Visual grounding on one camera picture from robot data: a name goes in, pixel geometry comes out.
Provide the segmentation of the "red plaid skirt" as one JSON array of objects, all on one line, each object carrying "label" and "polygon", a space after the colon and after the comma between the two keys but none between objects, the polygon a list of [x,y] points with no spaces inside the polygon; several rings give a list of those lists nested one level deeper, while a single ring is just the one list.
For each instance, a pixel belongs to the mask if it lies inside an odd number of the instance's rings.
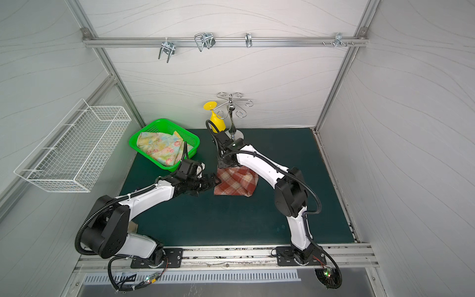
[{"label": "red plaid skirt", "polygon": [[221,183],[214,188],[215,196],[251,197],[257,188],[259,176],[250,168],[218,168],[216,172]]}]

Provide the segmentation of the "pastel floral skirt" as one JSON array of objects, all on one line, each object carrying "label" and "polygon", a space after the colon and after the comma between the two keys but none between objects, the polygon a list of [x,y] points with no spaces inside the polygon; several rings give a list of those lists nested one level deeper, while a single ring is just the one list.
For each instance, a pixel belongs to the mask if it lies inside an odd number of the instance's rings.
[{"label": "pastel floral skirt", "polygon": [[136,146],[165,167],[172,167],[189,157],[188,153],[194,148],[177,131],[173,134],[141,132]]}]

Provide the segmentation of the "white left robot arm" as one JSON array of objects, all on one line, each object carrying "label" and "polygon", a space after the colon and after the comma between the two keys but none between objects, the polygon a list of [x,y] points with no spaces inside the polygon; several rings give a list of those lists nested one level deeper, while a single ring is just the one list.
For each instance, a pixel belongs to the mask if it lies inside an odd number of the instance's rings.
[{"label": "white left robot arm", "polygon": [[138,257],[151,266],[165,258],[163,245],[156,239],[128,231],[129,223],[148,209],[182,194],[199,195],[219,185],[216,174],[159,177],[152,185],[123,196],[98,198],[75,237],[76,251],[84,256]]}]

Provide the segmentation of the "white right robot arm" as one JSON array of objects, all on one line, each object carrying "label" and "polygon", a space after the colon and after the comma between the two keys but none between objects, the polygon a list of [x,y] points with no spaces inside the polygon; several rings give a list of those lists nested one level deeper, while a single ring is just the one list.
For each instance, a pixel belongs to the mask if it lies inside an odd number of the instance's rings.
[{"label": "white right robot arm", "polygon": [[287,218],[294,262],[301,266],[306,265],[316,247],[312,242],[307,219],[308,198],[310,195],[315,199],[318,197],[304,182],[301,171],[271,161],[251,145],[239,150],[233,147],[219,152],[219,167],[247,167],[271,185],[275,206]]}]

